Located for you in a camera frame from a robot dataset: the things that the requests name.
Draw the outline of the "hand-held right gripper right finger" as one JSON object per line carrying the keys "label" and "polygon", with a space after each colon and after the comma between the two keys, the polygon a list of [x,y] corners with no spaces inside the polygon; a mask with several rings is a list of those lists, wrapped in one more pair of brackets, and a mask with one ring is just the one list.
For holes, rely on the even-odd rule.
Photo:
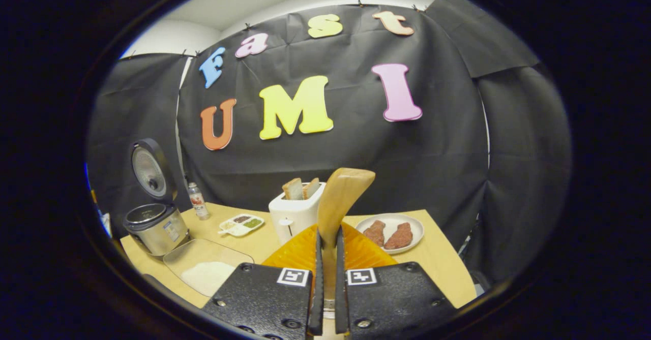
{"label": "hand-held right gripper right finger", "polygon": [[337,233],[335,333],[346,339],[408,339],[442,325],[456,309],[419,263],[347,270]]}

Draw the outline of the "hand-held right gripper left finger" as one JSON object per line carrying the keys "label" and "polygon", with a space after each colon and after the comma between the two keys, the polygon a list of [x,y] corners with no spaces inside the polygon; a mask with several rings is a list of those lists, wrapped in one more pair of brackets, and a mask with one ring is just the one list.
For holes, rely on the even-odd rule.
{"label": "hand-held right gripper left finger", "polygon": [[311,226],[268,258],[241,263],[203,312],[241,330],[273,339],[312,339],[323,333],[321,238]]}

